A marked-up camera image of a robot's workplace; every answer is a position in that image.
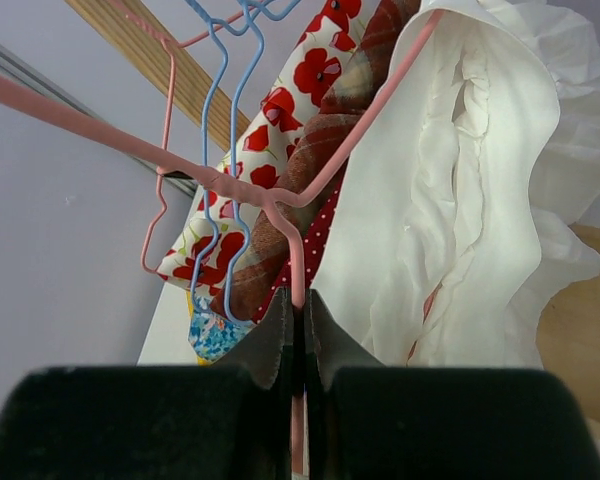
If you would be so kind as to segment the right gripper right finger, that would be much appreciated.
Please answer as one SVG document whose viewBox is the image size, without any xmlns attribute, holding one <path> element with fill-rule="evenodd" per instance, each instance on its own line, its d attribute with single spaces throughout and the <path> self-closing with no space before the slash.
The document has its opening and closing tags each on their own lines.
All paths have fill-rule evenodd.
<svg viewBox="0 0 600 480">
<path fill-rule="evenodd" d="M 600 479 L 581 410 L 554 375 L 389 367 L 304 306 L 313 479 Z"/>
</svg>

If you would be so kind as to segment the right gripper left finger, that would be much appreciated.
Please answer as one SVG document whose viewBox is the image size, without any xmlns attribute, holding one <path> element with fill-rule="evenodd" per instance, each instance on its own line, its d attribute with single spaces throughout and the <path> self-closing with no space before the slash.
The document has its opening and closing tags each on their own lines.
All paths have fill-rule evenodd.
<svg viewBox="0 0 600 480">
<path fill-rule="evenodd" d="M 213 365 L 52 367 L 0 411 L 0 479 L 287 479 L 293 308 Z"/>
</svg>

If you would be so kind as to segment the blue floral skirt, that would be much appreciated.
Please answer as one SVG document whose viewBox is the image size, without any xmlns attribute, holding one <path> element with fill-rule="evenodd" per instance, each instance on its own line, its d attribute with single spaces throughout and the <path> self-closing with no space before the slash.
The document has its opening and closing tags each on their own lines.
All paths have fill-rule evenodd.
<svg viewBox="0 0 600 480">
<path fill-rule="evenodd" d="M 255 328 L 253 322 L 236 324 L 215 313 L 192 311 L 188 341 L 198 365 L 211 365 L 232 350 Z"/>
</svg>

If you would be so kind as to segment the white red poppy skirt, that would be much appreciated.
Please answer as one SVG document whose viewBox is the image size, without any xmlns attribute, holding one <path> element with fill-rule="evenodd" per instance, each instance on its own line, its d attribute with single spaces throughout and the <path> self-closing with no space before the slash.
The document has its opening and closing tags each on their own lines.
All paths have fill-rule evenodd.
<svg viewBox="0 0 600 480">
<path fill-rule="evenodd" d="M 358 47 L 371 12 L 358 0 L 315 1 L 317 12 L 278 73 L 234 150 L 218 170 L 245 183 L 272 188 L 286 168 L 304 126 Z M 157 274 L 210 297 L 225 284 L 230 261 L 243 247 L 258 208 L 235 205 L 215 192 L 199 193 L 196 211 L 167 251 Z"/>
</svg>

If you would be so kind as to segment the red white polka-dot skirt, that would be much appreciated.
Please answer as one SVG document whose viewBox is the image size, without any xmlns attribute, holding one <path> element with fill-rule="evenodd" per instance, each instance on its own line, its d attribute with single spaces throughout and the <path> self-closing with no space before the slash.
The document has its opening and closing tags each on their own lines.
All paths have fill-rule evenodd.
<svg viewBox="0 0 600 480">
<path fill-rule="evenodd" d="M 318 213 L 312 219 L 308 230 L 303 235 L 304 251 L 304 286 L 310 288 L 320 266 L 326 242 L 328 240 L 331 224 L 334 219 L 343 180 L 339 180 L 329 194 Z M 275 281 L 269 285 L 269 290 L 264 300 L 257 308 L 253 321 L 258 324 L 266 314 L 275 291 L 281 287 L 289 287 L 291 281 L 290 259 L 286 258 L 283 267 L 279 270 Z"/>
</svg>

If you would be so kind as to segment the white ruffled skirt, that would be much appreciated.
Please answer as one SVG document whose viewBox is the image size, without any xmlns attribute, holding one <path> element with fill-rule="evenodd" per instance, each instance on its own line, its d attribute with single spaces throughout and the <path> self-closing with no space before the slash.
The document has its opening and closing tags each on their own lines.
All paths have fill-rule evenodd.
<svg viewBox="0 0 600 480">
<path fill-rule="evenodd" d="M 441 18 L 346 166 L 315 289 L 380 362 L 538 368 L 541 313 L 600 255 L 600 46 L 543 1 L 427 1 Z"/>
</svg>

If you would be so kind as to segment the red beige plaid skirt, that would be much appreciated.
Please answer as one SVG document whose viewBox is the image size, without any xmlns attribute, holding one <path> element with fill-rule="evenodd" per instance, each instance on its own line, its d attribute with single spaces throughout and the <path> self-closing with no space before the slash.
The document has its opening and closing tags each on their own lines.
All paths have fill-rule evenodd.
<svg viewBox="0 0 600 480">
<path fill-rule="evenodd" d="M 398 35 L 419 8 L 417 1 L 379 3 L 358 47 L 323 96 L 318 112 L 304 126 L 285 170 L 272 188 L 299 193 L 314 180 L 385 82 Z M 240 324 L 255 324 L 257 308 L 289 258 L 287 239 L 265 214 L 258 215 L 250 231 L 250 244 L 234 267 L 229 294 L 230 310 Z M 214 294 L 209 308 L 227 320 L 224 293 L 225 289 Z"/>
</svg>

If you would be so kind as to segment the blue wire hanger plaid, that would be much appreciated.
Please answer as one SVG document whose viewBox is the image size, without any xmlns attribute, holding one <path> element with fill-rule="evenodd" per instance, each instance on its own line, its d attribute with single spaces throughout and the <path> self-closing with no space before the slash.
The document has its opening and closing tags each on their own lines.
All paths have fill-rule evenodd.
<svg viewBox="0 0 600 480">
<path fill-rule="evenodd" d="M 229 139 L 229 143 L 230 143 L 229 172 L 228 173 L 222 172 L 219 177 L 220 180 L 230 180 L 230 181 L 237 180 L 238 179 L 237 163 L 236 163 L 237 114 L 238 114 L 240 98 L 243 93 L 243 90 L 244 90 L 245 86 L 247 85 L 247 83 L 250 79 L 250 76 L 253 74 L 253 71 L 257 67 L 257 65 L 263 55 L 264 49 L 265 49 L 265 39 L 262 34 L 262 31 L 259 29 L 259 27 L 255 23 L 255 18 L 260 13 L 267 11 L 268 3 L 266 1 L 264 1 L 264 2 L 241 1 L 239 3 L 239 5 L 241 6 L 241 16 L 243 17 L 243 19 L 245 21 L 245 25 L 239 29 L 232 27 L 230 25 L 230 22 L 227 20 L 222 20 L 222 19 L 211 16 L 207 12 L 207 10 L 205 10 L 205 8 L 197 1 L 190 1 L 188 3 L 188 5 L 196 12 L 196 14 L 201 18 L 201 20 L 206 23 L 207 33 L 211 37 L 211 40 L 214 42 L 214 44 L 216 45 L 216 47 L 218 48 L 220 53 L 222 54 L 222 63 L 220 65 L 220 68 L 217 71 L 217 73 L 212 81 L 211 87 L 205 97 L 205 100 L 203 103 L 203 109 L 202 109 L 202 120 L 201 120 L 201 126 L 200 126 L 201 136 L 202 136 L 201 161 L 202 161 L 202 165 L 204 167 L 206 167 L 208 165 L 208 150 L 209 150 L 208 123 L 209 123 L 211 103 L 212 103 L 212 100 L 213 100 L 213 97 L 214 97 L 216 91 L 219 88 L 219 84 L 220 84 L 220 82 L 226 72 L 226 69 L 229 65 L 229 62 L 230 62 L 229 52 L 228 52 L 225 44 L 217 37 L 216 28 L 222 27 L 235 37 L 241 37 L 241 36 L 245 35 L 246 33 L 250 32 L 258 40 L 257 49 L 254 51 L 254 55 L 253 55 L 250 63 L 248 64 L 248 66 L 245 67 L 242 77 L 236 86 L 235 92 L 234 92 L 232 100 L 231 100 L 231 106 L 230 106 L 230 111 L 229 111 L 229 120 L 230 120 L 230 124 L 229 124 L 229 136 L 230 136 L 230 139 Z M 212 250 L 215 248 L 215 246 L 219 240 L 219 227 L 218 227 L 218 224 L 215 222 L 214 218 L 211 216 L 211 212 L 210 212 L 209 193 L 211 191 L 214 191 L 217 193 L 218 196 L 223 195 L 223 193 L 220 191 L 221 185 L 218 183 L 216 183 L 214 185 L 210 185 L 210 186 L 201 185 L 200 188 L 202 191 L 202 199 L 204 202 L 205 219 L 207 220 L 208 224 L 210 225 L 210 227 L 212 229 L 213 236 L 212 236 L 212 241 L 207 245 L 207 247 L 205 249 L 203 249 L 200 252 L 200 254 L 198 254 L 196 256 L 196 259 L 195 259 L 194 270 L 193 270 L 193 275 L 192 275 L 191 285 L 190 285 L 190 294 L 191 294 L 191 299 L 193 301 L 197 301 L 201 298 L 201 296 L 196 293 L 196 288 L 197 288 L 198 281 L 201 279 L 202 261 L 207 258 L 207 255 L 210 252 L 212 252 Z M 224 301 L 224 308 L 226 310 L 226 316 L 229 318 L 229 320 L 235 321 L 236 317 L 233 315 L 233 313 L 231 312 L 230 307 L 229 307 L 229 294 L 231 293 L 230 282 L 233 279 L 233 269 L 234 269 L 237 261 L 239 260 L 241 255 L 244 254 L 247 247 L 249 246 L 249 243 L 251 240 L 251 231 L 250 231 L 250 228 L 248 227 L 248 225 L 241 218 L 238 195 L 236 193 L 233 193 L 231 195 L 231 197 L 232 197 L 232 200 L 230 202 L 230 206 L 231 206 L 231 212 L 233 214 L 233 219 L 236 222 L 236 224 L 240 227 L 241 232 L 244 235 L 243 244 L 242 244 L 241 248 L 239 250 L 237 250 L 235 255 L 233 255 L 229 259 L 229 263 L 228 263 L 227 271 L 226 271 L 226 280 L 225 280 L 225 284 L 224 284 L 225 293 L 223 294 L 223 301 Z"/>
</svg>

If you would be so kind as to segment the pink wire hanger white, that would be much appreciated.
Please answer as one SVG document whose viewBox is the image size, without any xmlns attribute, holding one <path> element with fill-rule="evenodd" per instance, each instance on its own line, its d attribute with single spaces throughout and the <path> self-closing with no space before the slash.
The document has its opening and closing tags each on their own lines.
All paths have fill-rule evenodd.
<svg viewBox="0 0 600 480">
<path fill-rule="evenodd" d="M 40 119 L 51 125 L 78 134 L 116 150 L 138 156 L 160 167 L 176 170 L 196 179 L 201 185 L 221 185 L 224 196 L 238 195 L 238 201 L 251 203 L 262 208 L 272 224 L 288 239 L 291 248 L 292 286 L 287 291 L 293 308 L 293 360 L 291 364 L 292 393 L 290 407 L 290 449 L 293 440 L 304 444 L 304 452 L 300 458 L 303 466 L 309 470 L 308 420 L 307 420 L 307 388 L 306 388 L 306 343 L 304 335 L 304 306 L 306 294 L 304 290 L 304 258 L 301 238 L 297 230 L 286 221 L 279 212 L 280 204 L 303 206 L 313 200 L 324 185 L 333 177 L 341 163 L 351 153 L 361 136 L 387 104 L 402 79 L 406 76 L 418 55 L 431 37 L 442 18 L 441 10 L 434 10 L 426 24 L 421 28 L 411 49 L 402 63 L 389 78 L 383 91 L 373 101 L 371 107 L 362 117 L 355 129 L 343 142 L 332 157 L 330 163 L 321 171 L 314 182 L 302 193 L 294 194 L 281 189 L 266 190 L 259 186 L 249 185 L 240 180 L 220 180 L 222 172 L 209 167 L 194 165 L 181 157 L 157 148 L 136 137 L 126 134 L 99 120 L 86 116 L 76 110 L 60 105 L 25 87 L 22 87 L 0 75 L 0 103 L 29 116 Z"/>
</svg>

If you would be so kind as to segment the wooden clothes rack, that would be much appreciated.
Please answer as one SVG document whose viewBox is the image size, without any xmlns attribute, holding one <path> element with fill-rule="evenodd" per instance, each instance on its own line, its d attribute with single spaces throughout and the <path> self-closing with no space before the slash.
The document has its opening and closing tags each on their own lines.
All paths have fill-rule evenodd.
<svg viewBox="0 0 600 480">
<path fill-rule="evenodd" d="M 194 123 L 202 120 L 211 78 L 141 1 L 72 1 L 70 7 Z M 600 253 L 600 228 L 574 233 Z M 545 367 L 580 402 L 600 439 L 600 275 L 576 283 L 544 309 L 537 345 Z"/>
</svg>

